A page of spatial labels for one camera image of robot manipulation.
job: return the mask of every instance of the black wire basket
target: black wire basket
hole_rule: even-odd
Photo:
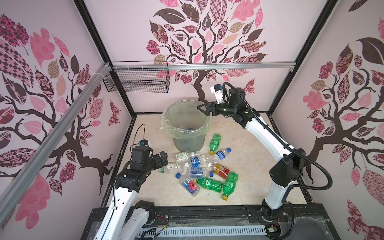
[[[108,92],[168,93],[170,83],[168,63],[166,61],[145,62],[152,62],[154,65],[118,65],[113,68],[103,80]]]

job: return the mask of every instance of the trash can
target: trash can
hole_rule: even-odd
[[[173,138],[181,152],[194,152],[204,145],[211,118],[197,109],[203,104],[196,100],[181,100],[167,108],[161,118],[160,130]]]

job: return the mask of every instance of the electrical wire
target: electrical wire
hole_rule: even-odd
[[[260,123],[260,124],[267,130],[267,131],[268,131],[268,132],[270,132],[270,133],[274,136],[274,138],[276,138],[276,139],[280,142],[280,144],[283,145],[283,147],[284,147],[285,149],[287,149],[287,150],[290,151],[291,153],[293,153],[293,154],[295,154],[296,156],[298,156],[298,157],[300,157],[300,158],[302,158],[302,159],[308,161],[309,163],[311,163],[312,165],[314,165],[315,167],[317,167],[318,169],[320,169],[320,171],[323,172],[323,174],[326,176],[326,178],[327,178],[327,180],[328,180],[327,184],[324,185],[324,186],[322,186],[322,187],[314,187],[314,186],[308,186],[308,185],[303,185],[303,184],[293,184],[293,185],[290,185],[290,186],[288,187],[289,189],[292,189],[292,188],[294,188],[294,187],[301,187],[301,188],[306,188],[306,189],[311,189],[311,190],[327,190],[327,189],[329,189],[329,188],[332,186],[332,184],[333,184],[332,177],[331,177],[331,175],[328,173],[328,171],[327,171],[323,166],[321,166],[321,165],[318,164],[317,162],[311,160],[311,159],[308,158],[307,156],[301,154],[300,152],[298,152],[298,151],[292,149],[291,147],[289,147],[289,145],[286,144],[286,143],[284,142],[284,140],[281,139],[281,138],[279,137],[279,135],[277,135],[272,129],[270,129],[265,123],[263,123],[263,121],[261,121],[261,120],[259,119],[259,117],[256,115],[255,111],[251,108],[251,106],[249,105],[249,103],[248,103],[248,102],[245,100],[245,98],[240,94],[240,92],[239,92],[234,86],[232,86],[232,84],[230,84],[230,83],[228,83],[228,82],[224,82],[224,83],[223,83],[223,98],[225,99],[225,95],[226,95],[226,99],[225,99],[225,100],[227,100],[227,102],[228,102],[228,95],[227,95],[227,91],[226,91],[226,89],[225,89],[225,86],[226,86],[226,85],[228,85],[231,89],[234,90],[235,93],[238,94],[238,96],[240,96],[240,98],[245,102],[247,108],[249,108],[249,110],[251,111],[251,113],[253,114],[253,116],[255,117],[255,119],[256,119],[256,120],[257,120],[257,121],[258,121],[258,122],[259,122],[259,123]]]

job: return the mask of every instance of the green plastic bottle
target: green plastic bottle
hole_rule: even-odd
[[[209,145],[209,154],[213,155],[215,151],[218,149],[218,145],[221,141],[221,136],[218,133],[215,133],[214,136],[212,137],[211,144]]]
[[[221,192],[223,183],[209,178],[195,178],[195,183],[199,184],[205,189]]]
[[[238,179],[239,179],[238,174],[236,174],[235,172],[229,172],[228,177],[223,186],[222,199],[224,199],[225,201],[228,200],[228,196],[233,193]]]

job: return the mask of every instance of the beige floor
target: beige floor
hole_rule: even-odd
[[[266,114],[262,114],[264,120],[270,125]],[[174,175],[157,173],[152,171],[151,175],[141,186],[139,194],[133,204],[139,200],[154,202],[157,206],[175,205],[240,205],[261,204],[268,194],[271,184],[269,170],[275,165],[275,161],[261,142],[247,130],[244,130],[231,118],[223,116],[211,117],[212,128],[206,135],[204,147],[200,152],[209,152],[209,142],[214,133],[220,133],[222,140],[220,147],[230,147],[232,152],[222,161],[222,165],[239,174],[239,180],[235,191],[227,201],[222,200],[222,194],[200,189],[198,195],[193,197],[182,186]],[[168,160],[172,161],[173,154],[179,152],[172,138],[160,132],[161,115],[138,115],[128,147],[122,159],[119,172],[124,164],[130,159],[129,146],[132,144],[137,128],[146,124],[145,139],[151,142],[154,153],[164,151],[168,154]],[[142,130],[139,130],[136,143],[142,138]],[[223,180],[214,175],[214,179]],[[305,199],[299,188],[294,188],[288,195],[288,201],[294,204],[304,204]]]

